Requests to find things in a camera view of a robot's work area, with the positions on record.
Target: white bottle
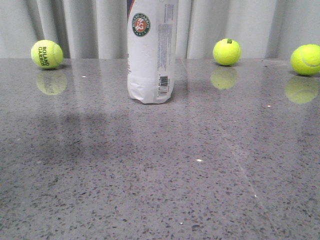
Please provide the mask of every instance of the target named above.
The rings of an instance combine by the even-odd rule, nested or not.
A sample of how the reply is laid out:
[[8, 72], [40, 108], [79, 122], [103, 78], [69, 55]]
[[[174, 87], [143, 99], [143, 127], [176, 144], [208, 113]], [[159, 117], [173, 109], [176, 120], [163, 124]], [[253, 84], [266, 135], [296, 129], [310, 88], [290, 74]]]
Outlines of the white bottle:
[[174, 88], [178, 0], [127, 0], [127, 7], [129, 95], [164, 103]]

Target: yellow tennis ball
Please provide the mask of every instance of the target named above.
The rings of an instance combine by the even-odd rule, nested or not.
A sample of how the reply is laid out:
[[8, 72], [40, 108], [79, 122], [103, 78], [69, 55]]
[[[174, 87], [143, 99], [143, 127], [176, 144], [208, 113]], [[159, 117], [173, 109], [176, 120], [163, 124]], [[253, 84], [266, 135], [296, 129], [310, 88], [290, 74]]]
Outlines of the yellow tennis ball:
[[293, 103], [311, 102], [319, 92], [319, 83], [311, 77], [294, 76], [285, 85], [286, 97]]
[[64, 60], [64, 53], [54, 41], [40, 40], [31, 48], [31, 58], [43, 69], [55, 69]]
[[67, 77], [60, 71], [40, 71], [36, 77], [38, 89], [46, 95], [59, 95], [67, 88]]
[[290, 63], [295, 72], [300, 75], [313, 75], [320, 71], [320, 46], [307, 44], [293, 51]]
[[239, 60], [241, 47], [235, 40], [225, 38], [215, 44], [212, 53], [218, 64], [229, 66]]
[[211, 73], [211, 83], [219, 90], [232, 88], [237, 78], [237, 71], [232, 67], [218, 66]]

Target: curtain fold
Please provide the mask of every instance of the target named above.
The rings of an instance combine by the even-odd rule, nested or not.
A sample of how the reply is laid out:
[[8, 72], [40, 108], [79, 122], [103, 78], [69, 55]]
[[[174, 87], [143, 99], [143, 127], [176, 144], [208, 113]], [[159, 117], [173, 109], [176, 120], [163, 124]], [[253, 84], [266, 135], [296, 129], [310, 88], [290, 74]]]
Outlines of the curtain fold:
[[[319, 12], [320, 0], [179, 0], [176, 57], [212, 58], [214, 44], [232, 38], [242, 58], [287, 59], [319, 44]], [[0, 58], [30, 58], [41, 39], [65, 58], [126, 58], [127, 1], [0, 1]]]

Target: roland garros logo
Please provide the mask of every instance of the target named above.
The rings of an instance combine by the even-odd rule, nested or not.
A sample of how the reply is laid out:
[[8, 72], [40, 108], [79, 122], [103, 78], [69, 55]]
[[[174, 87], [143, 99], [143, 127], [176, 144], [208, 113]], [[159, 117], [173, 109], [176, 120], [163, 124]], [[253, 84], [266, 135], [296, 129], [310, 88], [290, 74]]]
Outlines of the roland garros logo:
[[150, 20], [143, 13], [136, 13], [132, 19], [132, 30], [138, 37], [143, 37], [148, 34], [150, 30]]

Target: polished stone table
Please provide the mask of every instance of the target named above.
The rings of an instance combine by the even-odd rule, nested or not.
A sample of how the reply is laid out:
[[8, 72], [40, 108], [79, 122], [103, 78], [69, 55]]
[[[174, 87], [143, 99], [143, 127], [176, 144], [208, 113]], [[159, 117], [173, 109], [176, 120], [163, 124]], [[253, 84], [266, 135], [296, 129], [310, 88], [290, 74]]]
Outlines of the polished stone table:
[[124, 59], [0, 59], [1, 240], [320, 239], [320, 75], [177, 60], [142, 104]]

